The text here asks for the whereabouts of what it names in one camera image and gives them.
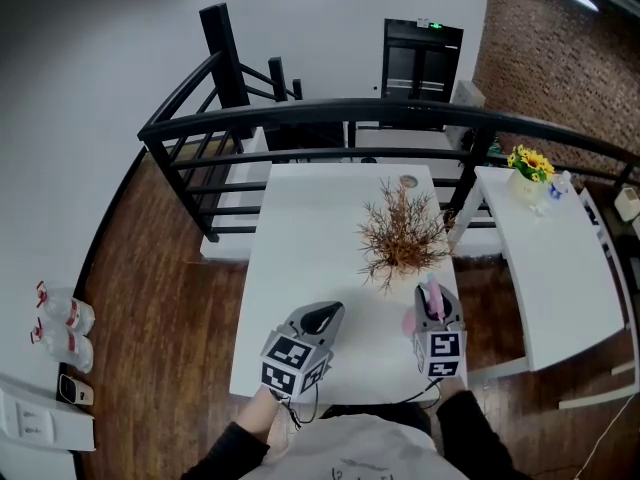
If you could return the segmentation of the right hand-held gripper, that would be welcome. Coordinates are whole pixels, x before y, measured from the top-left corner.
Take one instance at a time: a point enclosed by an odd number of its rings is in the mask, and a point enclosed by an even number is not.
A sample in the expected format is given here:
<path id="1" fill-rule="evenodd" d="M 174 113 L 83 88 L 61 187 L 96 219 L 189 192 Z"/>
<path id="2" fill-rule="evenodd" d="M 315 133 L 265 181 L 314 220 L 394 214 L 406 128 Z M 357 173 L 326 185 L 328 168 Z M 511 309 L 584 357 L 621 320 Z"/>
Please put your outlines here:
<path id="1" fill-rule="evenodd" d="M 467 377 L 466 329 L 458 298 L 440 283 L 419 283 L 414 291 L 414 355 L 430 379 Z"/>

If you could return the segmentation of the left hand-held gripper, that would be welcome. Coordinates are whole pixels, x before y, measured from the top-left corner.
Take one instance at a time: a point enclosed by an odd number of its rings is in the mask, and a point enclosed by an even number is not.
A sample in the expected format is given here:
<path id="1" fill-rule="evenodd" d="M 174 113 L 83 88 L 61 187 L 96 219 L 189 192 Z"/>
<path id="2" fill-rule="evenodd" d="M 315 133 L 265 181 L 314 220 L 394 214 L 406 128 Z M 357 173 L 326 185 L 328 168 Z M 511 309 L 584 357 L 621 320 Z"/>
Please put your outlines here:
<path id="1" fill-rule="evenodd" d="M 324 377 L 344 315 L 339 301 L 316 302 L 295 309 L 270 332 L 260 380 L 276 399 L 296 401 Z"/>

